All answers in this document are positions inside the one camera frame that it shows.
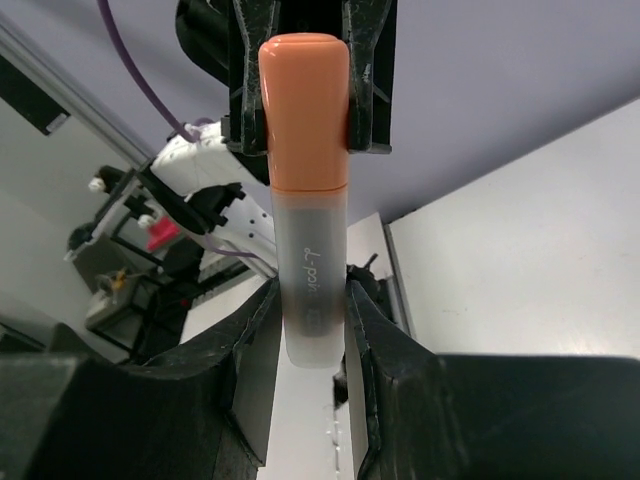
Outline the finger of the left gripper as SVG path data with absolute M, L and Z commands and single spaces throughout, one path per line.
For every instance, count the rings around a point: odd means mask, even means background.
M 349 150 L 389 154 L 395 3 L 344 1 L 342 39 L 350 54 Z
M 259 49 L 277 30 L 280 2 L 233 0 L 229 7 L 229 106 L 232 147 L 245 155 L 266 153 Z

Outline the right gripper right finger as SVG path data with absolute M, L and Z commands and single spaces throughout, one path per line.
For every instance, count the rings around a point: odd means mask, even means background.
M 435 354 L 346 287 L 360 479 L 635 479 L 632 358 Z

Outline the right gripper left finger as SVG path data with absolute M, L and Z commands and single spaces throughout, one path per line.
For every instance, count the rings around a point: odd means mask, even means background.
M 267 457 L 280 286 L 143 365 L 1 358 L 5 479 L 253 479 Z

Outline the orange highlighter cap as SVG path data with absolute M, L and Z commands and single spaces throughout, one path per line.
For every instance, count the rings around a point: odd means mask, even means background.
M 349 51 L 329 34 L 275 36 L 259 50 L 270 184 L 285 193 L 348 184 Z

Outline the orange tip grey highlighter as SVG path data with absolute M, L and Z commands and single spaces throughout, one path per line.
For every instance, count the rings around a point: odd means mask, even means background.
M 301 368 L 344 353 L 347 194 L 271 193 L 286 351 Z

